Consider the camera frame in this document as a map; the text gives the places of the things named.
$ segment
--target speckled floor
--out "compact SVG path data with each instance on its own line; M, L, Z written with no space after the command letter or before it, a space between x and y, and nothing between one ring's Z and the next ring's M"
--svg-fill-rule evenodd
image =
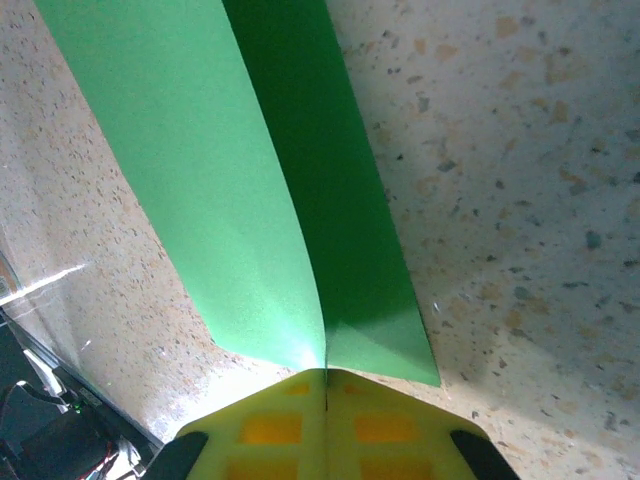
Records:
M443 376L523 479L640 478L640 3L330 0ZM31 1L0 10L25 328L158 436L290 374L216 348ZM238 388L234 395L231 388Z

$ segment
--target floor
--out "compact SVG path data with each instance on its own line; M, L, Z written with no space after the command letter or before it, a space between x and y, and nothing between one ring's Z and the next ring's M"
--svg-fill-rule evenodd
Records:
M379 380L523 479L640 478L640 3L328 4L443 386ZM165 440L290 375L215 346L37 10L0 5L14 318Z

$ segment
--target green fabric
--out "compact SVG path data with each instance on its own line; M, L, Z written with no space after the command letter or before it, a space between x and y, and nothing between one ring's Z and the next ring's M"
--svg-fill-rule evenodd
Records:
M217 344L439 383L322 0L36 4Z

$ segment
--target yellow foam body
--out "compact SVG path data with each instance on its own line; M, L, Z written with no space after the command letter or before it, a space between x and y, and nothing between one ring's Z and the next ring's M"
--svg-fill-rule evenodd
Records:
M209 435L188 480L475 480L453 430L488 438L472 422L391 388L314 369L178 436Z

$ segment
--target wire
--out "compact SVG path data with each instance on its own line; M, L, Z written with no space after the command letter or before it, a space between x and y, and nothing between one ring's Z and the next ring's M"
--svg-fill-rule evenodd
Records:
M7 409L7 404L9 403L9 397L16 390L16 388L20 388L27 395L35 398L36 400L40 400L41 402L51 403L53 405L67 405L67 402L65 402L63 399L40 393L31 385L29 385L28 382L25 382L24 380L20 380L19 382L16 382L14 385L9 385L8 387L5 387L2 390L2 394L0 394L0 430L2 430L2 424L4 423L4 415Z
M125 480L125 478L129 478L129 477L132 477L132 476L133 477L137 477L135 470L129 470L127 473L125 473L121 477L116 478L116 480Z
M111 455L111 446L112 446L111 442L107 443L107 454L104 456L104 458L100 460L100 462L95 464L93 467L91 467L91 469L87 473L78 477L78 480L86 480L89 477L89 475L93 474L96 470L98 470L101 467L104 468L107 466L107 462L109 462L109 456Z

